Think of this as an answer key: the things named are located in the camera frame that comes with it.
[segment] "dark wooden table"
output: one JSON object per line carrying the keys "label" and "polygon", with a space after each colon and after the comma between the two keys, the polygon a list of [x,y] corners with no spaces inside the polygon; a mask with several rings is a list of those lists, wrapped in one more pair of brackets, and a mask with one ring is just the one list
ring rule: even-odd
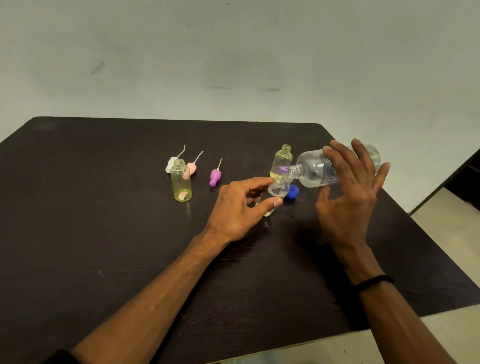
{"label": "dark wooden table", "polygon": [[[0,363],[69,349],[199,233],[222,183],[267,175],[331,135],[318,124],[39,117],[0,145]],[[197,162],[173,199],[170,156]],[[316,189],[264,218],[209,267],[153,362],[201,364],[367,327],[323,243]],[[381,191],[368,242],[420,316],[480,303],[480,290]]]}

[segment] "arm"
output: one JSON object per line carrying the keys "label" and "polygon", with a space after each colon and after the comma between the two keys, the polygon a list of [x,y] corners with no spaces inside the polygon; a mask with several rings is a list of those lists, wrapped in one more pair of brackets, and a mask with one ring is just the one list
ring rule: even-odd
{"label": "arm", "polygon": [[[321,187],[316,210],[335,254],[351,284],[356,285],[384,274],[365,235],[390,164],[383,164],[375,175],[360,141],[352,141],[358,157],[336,141],[330,145],[324,147],[324,153],[337,171],[344,194],[330,200],[329,188]],[[455,363],[393,284],[381,282],[364,290],[360,301],[386,364]]]}
{"label": "arm", "polygon": [[232,241],[241,239],[262,216],[282,204],[258,202],[273,178],[222,186],[205,230],[157,278],[77,344],[71,354],[84,364],[149,363],[170,325],[207,266]]}

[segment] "small plastic bottle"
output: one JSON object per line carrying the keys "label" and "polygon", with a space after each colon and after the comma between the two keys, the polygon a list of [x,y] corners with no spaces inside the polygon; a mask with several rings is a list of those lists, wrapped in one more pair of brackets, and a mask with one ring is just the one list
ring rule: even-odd
{"label": "small plastic bottle", "polygon": [[[365,145],[365,147],[370,153],[375,166],[375,173],[377,173],[382,165],[380,153],[372,145]],[[286,176],[292,179],[298,178],[305,187],[319,187],[338,182],[332,162],[321,149],[300,154],[297,164],[288,168]]]}
{"label": "small plastic bottle", "polygon": [[[255,206],[257,206],[259,203],[263,202],[264,200],[270,197],[281,197],[283,200],[284,197],[290,191],[291,182],[292,182],[292,179],[288,178],[287,176],[283,176],[282,178],[277,178],[275,182],[273,182],[270,186],[268,186],[268,189],[265,191],[262,198],[260,198],[260,200],[255,204]],[[275,209],[268,211],[264,216],[265,217],[270,216],[273,210]]]}
{"label": "small plastic bottle", "polygon": [[291,150],[291,146],[283,144],[282,149],[275,153],[272,168],[270,169],[270,177],[280,178],[287,172],[287,168],[292,164],[293,159]]}
{"label": "small plastic bottle", "polygon": [[192,181],[190,169],[183,159],[176,159],[170,170],[172,179],[173,197],[180,202],[186,202],[192,198]]}

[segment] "blue bottle cap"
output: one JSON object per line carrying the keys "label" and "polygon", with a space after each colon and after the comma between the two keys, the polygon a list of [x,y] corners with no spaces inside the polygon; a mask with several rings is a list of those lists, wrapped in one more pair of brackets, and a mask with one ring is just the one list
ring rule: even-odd
{"label": "blue bottle cap", "polygon": [[296,185],[291,184],[290,185],[290,191],[288,192],[288,194],[285,197],[289,198],[290,200],[293,200],[295,197],[297,197],[297,195],[299,194],[299,191],[300,191],[300,189]]}

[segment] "fingernail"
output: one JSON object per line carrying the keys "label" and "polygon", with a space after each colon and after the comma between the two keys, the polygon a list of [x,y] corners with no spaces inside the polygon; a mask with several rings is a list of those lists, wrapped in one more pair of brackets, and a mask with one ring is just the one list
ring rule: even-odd
{"label": "fingernail", "polygon": [[275,202],[273,202],[273,206],[279,207],[283,203],[281,198],[278,198]]}

